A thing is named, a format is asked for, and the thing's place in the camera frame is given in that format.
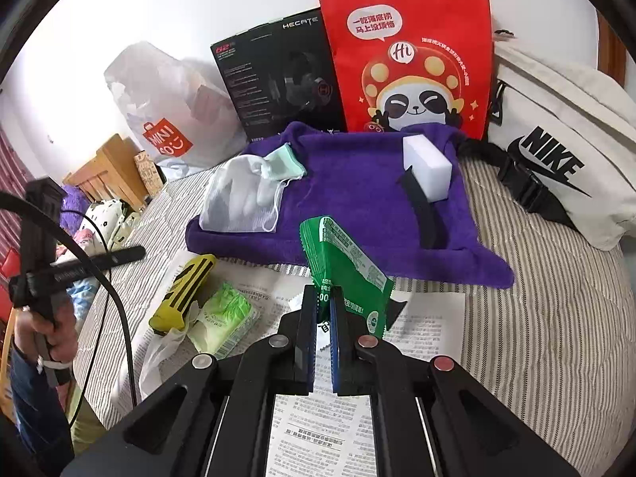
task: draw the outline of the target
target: yellow spot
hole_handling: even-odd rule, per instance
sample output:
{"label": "yellow spot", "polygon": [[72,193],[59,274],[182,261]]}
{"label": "yellow spot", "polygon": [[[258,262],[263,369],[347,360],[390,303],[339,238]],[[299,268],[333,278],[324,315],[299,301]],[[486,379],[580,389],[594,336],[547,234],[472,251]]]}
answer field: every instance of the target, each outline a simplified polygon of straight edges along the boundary
{"label": "yellow spot", "polygon": [[450,88],[450,89],[455,89],[457,87],[457,85],[459,84],[459,81],[457,80],[457,77],[454,75],[449,75],[446,78],[446,85]]}
{"label": "yellow spot", "polygon": [[431,75],[439,77],[442,73],[444,73],[446,66],[444,66],[444,61],[442,61],[439,57],[431,56],[427,57],[424,61],[424,68],[426,68],[426,71]]}
{"label": "yellow spot", "polygon": [[389,67],[386,64],[377,63],[371,67],[371,77],[376,82],[384,82],[389,78]]}
{"label": "yellow spot", "polygon": [[371,98],[377,97],[378,96],[378,88],[375,87],[373,84],[369,84],[367,87],[365,87],[365,93],[367,95],[369,95],[369,97],[371,97]]}
{"label": "yellow spot", "polygon": [[453,101],[453,109],[457,109],[458,113],[462,112],[463,109],[463,98],[458,98]]}

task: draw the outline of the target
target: curtain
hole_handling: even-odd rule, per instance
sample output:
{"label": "curtain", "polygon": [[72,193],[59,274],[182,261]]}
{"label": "curtain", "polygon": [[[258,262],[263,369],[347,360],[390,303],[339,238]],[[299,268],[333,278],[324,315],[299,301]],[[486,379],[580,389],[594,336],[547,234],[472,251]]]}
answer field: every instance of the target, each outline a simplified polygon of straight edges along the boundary
{"label": "curtain", "polygon": [[[24,197],[24,186],[31,179],[31,172],[12,149],[0,126],[0,190]],[[11,247],[20,252],[20,219],[13,213],[0,210],[0,263]],[[1,274],[0,284],[7,284]]]}

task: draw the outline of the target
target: mattress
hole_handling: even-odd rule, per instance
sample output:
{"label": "mattress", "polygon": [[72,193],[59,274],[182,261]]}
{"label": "mattress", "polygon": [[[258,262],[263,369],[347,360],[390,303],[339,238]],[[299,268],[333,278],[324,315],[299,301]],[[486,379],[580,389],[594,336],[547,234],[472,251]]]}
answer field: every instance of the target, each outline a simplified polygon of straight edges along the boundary
{"label": "mattress", "polygon": [[[599,251],[567,227],[525,213],[493,167],[464,160],[461,169],[479,239],[508,261],[514,285],[494,289],[398,277],[396,288],[465,293],[462,366],[581,476],[600,476],[626,443],[636,406],[636,313],[621,250]],[[185,227],[198,214],[209,175],[167,184],[128,239],[127,245],[147,251],[144,260],[112,272],[131,334],[169,260],[185,248]],[[271,268],[308,273],[300,266]],[[100,289],[79,339],[74,372],[80,385],[105,302]],[[109,391],[124,357],[111,302],[86,391],[107,428],[120,419]]]}

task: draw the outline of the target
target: wooden headboard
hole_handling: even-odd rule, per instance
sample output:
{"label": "wooden headboard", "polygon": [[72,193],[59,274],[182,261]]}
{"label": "wooden headboard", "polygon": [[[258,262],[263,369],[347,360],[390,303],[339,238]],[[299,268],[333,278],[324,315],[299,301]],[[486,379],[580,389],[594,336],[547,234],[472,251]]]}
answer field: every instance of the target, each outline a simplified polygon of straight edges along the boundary
{"label": "wooden headboard", "polygon": [[122,140],[113,135],[97,149],[93,159],[77,172],[69,173],[64,184],[80,187],[94,202],[120,198],[141,211],[148,192],[133,159],[138,152],[130,138]]}

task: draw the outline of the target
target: black box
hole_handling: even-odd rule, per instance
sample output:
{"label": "black box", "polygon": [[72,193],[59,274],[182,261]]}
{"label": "black box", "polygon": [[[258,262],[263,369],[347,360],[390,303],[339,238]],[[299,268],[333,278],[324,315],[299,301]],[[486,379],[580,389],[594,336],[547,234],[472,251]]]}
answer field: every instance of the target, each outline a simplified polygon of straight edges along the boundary
{"label": "black box", "polygon": [[250,140],[281,133],[294,120],[347,130],[320,9],[251,28],[211,49]]}

